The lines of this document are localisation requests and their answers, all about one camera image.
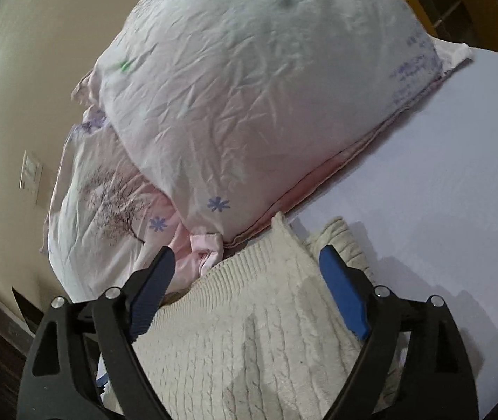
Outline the lavender bed sheet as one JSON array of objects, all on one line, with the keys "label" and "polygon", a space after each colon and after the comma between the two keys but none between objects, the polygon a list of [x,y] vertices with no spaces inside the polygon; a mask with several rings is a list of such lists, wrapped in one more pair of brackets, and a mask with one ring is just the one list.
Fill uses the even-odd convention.
[{"label": "lavender bed sheet", "polygon": [[448,304],[479,415],[498,404],[498,54],[477,50],[285,221],[301,240],[348,225],[368,273],[400,297]]}]

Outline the beige knitted sweater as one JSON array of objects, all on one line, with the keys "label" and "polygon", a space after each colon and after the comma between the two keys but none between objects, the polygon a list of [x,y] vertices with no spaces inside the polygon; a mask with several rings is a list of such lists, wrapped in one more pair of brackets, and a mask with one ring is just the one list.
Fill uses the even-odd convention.
[{"label": "beige knitted sweater", "polygon": [[318,267],[369,265],[347,223],[301,240],[282,215],[162,307],[135,353],[176,419],[320,419],[361,351]]}]

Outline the pink floral pillow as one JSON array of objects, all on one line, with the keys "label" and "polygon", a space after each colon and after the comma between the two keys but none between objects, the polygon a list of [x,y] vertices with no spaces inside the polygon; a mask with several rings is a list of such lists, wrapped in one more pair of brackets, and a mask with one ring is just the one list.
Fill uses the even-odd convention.
[{"label": "pink floral pillow", "polygon": [[472,56],[405,0],[140,0],[74,95],[190,232],[235,245]]},{"label": "pink floral pillow", "polygon": [[218,235],[198,236],[163,192],[131,162],[105,114],[95,106],[70,130],[50,198],[43,250],[74,302],[98,298],[174,251],[168,293],[184,292],[221,260]]}]

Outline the white wall switch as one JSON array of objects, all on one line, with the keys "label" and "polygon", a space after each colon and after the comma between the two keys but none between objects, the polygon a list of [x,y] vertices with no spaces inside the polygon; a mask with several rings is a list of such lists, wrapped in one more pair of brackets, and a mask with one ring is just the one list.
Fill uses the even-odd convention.
[{"label": "white wall switch", "polygon": [[42,170],[43,163],[34,155],[34,153],[25,151],[20,170],[19,190],[37,195],[39,191]]}]

